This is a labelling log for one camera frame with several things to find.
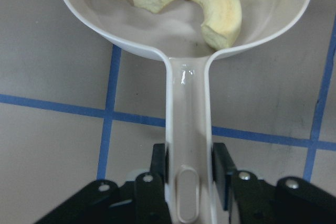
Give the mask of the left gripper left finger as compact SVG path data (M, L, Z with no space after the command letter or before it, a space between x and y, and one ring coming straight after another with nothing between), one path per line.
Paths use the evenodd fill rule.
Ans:
M165 200L166 149L154 144L150 169L122 186L92 181L38 223L171 223Z

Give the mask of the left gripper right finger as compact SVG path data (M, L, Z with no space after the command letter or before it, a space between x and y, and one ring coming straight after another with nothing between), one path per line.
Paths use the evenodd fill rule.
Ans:
M271 185L238 170L224 143L212 146L213 177L229 223L335 223L335 196L299 177Z

